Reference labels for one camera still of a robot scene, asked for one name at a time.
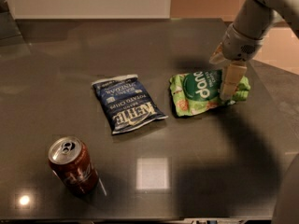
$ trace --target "soda can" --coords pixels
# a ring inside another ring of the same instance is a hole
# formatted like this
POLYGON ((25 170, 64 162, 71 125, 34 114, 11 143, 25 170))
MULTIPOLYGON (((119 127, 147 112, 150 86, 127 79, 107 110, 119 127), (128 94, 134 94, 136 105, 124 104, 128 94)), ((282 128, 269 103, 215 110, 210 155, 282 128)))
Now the soda can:
POLYGON ((49 165, 75 195, 90 192, 98 183, 98 173, 93 167, 88 149, 76 137, 61 138, 50 147, 49 165))

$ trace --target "can lid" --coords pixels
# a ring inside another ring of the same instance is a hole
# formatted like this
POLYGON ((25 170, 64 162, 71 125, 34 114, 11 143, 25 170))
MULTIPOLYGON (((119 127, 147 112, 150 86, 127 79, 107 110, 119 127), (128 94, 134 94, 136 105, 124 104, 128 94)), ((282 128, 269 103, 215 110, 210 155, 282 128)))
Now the can lid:
POLYGON ((64 137, 50 147, 49 159, 56 164, 67 164, 73 161, 81 150, 82 144, 76 137, 64 137))

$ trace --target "table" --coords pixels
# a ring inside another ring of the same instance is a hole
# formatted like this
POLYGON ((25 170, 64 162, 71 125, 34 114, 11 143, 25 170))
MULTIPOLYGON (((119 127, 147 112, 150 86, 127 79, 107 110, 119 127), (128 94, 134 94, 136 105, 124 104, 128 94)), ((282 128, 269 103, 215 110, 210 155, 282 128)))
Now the table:
POLYGON ((297 91, 285 82, 297 76, 253 61, 246 102, 179 119, 168 80, 219 68, 208 59, 226 29, 222 20, 18 25, 29 51, 0 63, 0 219, 271 218, 299 151, 297 122, 288 117, 297 116, 297 91), (111 135, 91 84, 127 74, 139 75, 169 118, 111 135), (87 144, 100 176, 82 198, 48 165, 50 146, 68 135, 87 144))

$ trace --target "blue snack bag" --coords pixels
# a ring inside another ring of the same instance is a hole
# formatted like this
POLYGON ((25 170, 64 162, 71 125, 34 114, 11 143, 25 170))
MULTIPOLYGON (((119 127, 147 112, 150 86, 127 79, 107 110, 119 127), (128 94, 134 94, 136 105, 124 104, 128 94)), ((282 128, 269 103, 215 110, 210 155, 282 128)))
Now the blue snack bag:
POLYGON ((130 132, 156 119, 167 118, 138 81, 138 75, 99 79, 92 85, 112 134, 130 132))

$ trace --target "green snack bag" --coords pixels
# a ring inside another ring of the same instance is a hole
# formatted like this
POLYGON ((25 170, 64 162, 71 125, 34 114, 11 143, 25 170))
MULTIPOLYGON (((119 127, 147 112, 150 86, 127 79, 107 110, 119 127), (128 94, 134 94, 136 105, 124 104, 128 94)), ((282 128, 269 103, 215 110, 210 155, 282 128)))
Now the green snack bag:
POLYGON ((222 70, 200 71, 179 74, 170 78, 170 91, 179 117, 194 116, 221 105, 232 105, 246 101, 250 85, 242 77, 233 99, 223 102, 220 98, 222 70))

